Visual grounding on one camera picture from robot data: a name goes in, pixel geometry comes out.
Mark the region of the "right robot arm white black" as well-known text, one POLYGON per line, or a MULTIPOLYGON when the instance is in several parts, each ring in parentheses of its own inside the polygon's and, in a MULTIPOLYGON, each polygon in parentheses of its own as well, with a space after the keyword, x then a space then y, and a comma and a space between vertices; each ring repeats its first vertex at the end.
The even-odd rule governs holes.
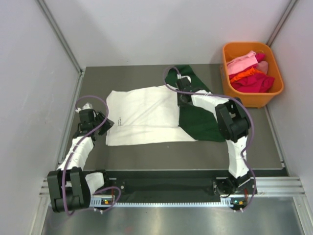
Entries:
POLYGON ((191 105, 211 112, 220 134, 226 140, 229 176, 224 180, 217 180, 215 190, 226 196, 241 193, 251 178, 246 163, 246 145, 251 121, 240 99, 194 88, 189 76, 178 75, 176 86, 178 105, 191 105))

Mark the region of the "white and green t shirt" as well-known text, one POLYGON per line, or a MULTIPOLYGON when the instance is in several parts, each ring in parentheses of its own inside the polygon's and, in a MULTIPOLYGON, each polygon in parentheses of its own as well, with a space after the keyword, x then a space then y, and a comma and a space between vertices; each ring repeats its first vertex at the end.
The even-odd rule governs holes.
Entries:
POLYGON ((164 85, 112 91, 106 103, 114 125, 107 132, 106 145, 225 141, 211 112, 191 105, 179 107, 177 95, 164 85))

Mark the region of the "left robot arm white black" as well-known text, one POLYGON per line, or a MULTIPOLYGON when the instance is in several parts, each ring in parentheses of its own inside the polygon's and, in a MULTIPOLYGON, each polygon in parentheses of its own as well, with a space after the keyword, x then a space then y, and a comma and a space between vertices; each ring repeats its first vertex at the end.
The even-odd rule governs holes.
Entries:
POLYGON ((95 111, 87 103, 77 108, 80 122, 73 135, 71 147, 55 171, 47 176, 51 207, 54 212, 72 212, 86 209, 90 205, 91 196, 98 191, 106 194, 111 183, 105 170, 84 172, 84 166, 98 136, 105 134, 114 122, 105 115, 95 111))

